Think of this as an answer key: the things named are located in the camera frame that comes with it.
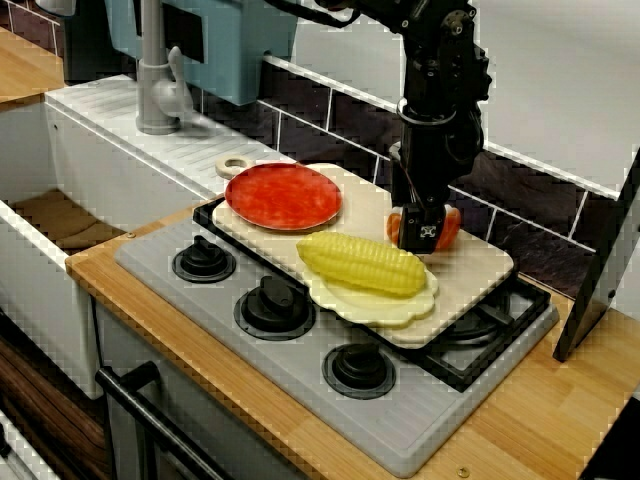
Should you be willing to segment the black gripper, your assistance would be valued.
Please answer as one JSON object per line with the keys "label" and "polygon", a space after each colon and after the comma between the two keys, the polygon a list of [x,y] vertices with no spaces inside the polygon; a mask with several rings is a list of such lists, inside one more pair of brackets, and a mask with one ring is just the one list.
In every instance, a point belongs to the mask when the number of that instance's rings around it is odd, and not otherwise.
{"label": "black gripper", "polygon": [[403,126],[391,181],[392,204],[404,205],[398,247],[431,254],[443,231],[449,184],[471,173],[483,149],[481,111],[473,103],[447,117],[420,116],[402,102],[398,114]]}

